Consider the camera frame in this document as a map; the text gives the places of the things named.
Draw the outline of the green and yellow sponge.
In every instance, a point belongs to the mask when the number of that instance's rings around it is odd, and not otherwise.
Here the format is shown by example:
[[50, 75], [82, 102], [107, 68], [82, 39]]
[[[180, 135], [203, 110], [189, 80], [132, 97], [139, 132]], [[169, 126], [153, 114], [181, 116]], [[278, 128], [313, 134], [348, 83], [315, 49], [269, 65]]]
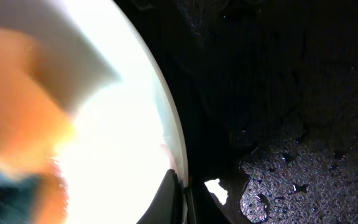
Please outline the green and yellow sponge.
[[64, 223], [69, 196], [55, 147], [74, 135], [38, 82], [51, 74], [42, 49], [0, 27], [0, 223]]

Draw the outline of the green plate with big stain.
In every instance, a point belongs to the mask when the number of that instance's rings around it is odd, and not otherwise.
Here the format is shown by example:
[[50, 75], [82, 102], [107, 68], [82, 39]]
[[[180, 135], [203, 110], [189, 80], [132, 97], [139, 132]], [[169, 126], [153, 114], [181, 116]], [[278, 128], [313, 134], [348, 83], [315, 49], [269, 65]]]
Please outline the green plate with big stain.
[[64, 223], [137, 223], [169, 169], [183, 192], [186, 147], [163, 73], [114, 1], [0, 1], [0, 27], [33, 37], [51, 74], [38, 82], [74, 135], [55, 147]]

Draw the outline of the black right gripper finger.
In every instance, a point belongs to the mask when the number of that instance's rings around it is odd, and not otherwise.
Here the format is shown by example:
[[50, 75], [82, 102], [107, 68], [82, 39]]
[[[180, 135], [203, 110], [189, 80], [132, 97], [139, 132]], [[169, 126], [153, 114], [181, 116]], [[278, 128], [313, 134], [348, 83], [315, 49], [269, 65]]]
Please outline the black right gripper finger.
[[137, 224], [182, 224], [183, 192], [173, 169], [167, 170], [150, 207]]

